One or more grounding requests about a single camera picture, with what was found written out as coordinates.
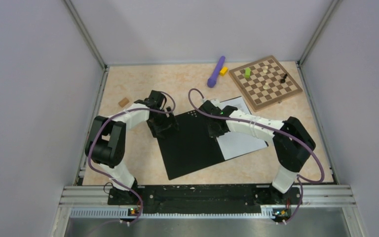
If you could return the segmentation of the white printed paper stack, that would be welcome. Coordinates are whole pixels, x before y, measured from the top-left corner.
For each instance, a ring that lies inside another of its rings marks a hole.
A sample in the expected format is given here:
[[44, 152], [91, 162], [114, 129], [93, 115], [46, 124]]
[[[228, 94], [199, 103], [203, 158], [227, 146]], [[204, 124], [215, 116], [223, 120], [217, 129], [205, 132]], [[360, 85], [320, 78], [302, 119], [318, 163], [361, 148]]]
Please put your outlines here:
[[[219, 107], [221, 109], [225, 106], [234, 106], [244, 113], [251, 114], [241, 96], [220, 102]], [[238, 132], [227, 132], [218, 137], [217, 142], [224, 160], [230, 160], [268, 147], [266, 141]]]

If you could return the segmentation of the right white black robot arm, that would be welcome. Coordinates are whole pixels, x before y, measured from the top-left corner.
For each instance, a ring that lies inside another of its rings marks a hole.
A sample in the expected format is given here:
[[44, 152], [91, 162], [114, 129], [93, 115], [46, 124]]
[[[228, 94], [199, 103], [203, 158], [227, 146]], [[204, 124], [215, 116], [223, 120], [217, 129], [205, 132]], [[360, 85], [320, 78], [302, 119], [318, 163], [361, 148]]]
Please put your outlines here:
[[212, 137], [236, 132], [264, 140], [274, 146], [280, 167], [271, 183], [269, 196], [275, 203], [283, 203], [289, 198], [289, 189], [316, 147], [299, 119], [266, 119], [245, 113], [234, 106], [221, 109], [210, 100], [206, 100], [197, 111], [206, 117]]

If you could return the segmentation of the teal folder black inside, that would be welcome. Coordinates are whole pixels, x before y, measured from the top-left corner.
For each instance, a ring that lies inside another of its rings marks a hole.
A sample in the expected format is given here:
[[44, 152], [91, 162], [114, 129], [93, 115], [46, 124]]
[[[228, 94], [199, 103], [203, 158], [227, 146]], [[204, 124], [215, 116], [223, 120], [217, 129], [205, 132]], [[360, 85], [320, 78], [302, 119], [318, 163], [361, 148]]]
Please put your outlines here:
[[205, 119], [195, 110], [177, 115], [179, 130], [173, 130], [167, 138], [158, 138], [169, 180], [226, 161], [217, 138], [209, 136]]

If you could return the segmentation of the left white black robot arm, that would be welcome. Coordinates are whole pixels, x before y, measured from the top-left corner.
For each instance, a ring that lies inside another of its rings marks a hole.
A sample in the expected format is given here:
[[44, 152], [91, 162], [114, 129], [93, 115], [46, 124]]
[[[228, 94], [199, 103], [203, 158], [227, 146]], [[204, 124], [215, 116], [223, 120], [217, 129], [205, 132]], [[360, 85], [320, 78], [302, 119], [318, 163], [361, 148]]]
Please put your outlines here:
[[154, 138], [165, 139], [169, 132], [178, 130], [173, 115], [175, 104], [169, 94], [153, 90], [148, 98], [135, 101], [118, 114], [94, 118], [85, 155], [91, 170], [110, 179], [115, 198], [121, 198], [126, 204], [141, 200], [138, 190], [134, 188], [137, 180], [123, 160], [126, 132], [145, 122]]

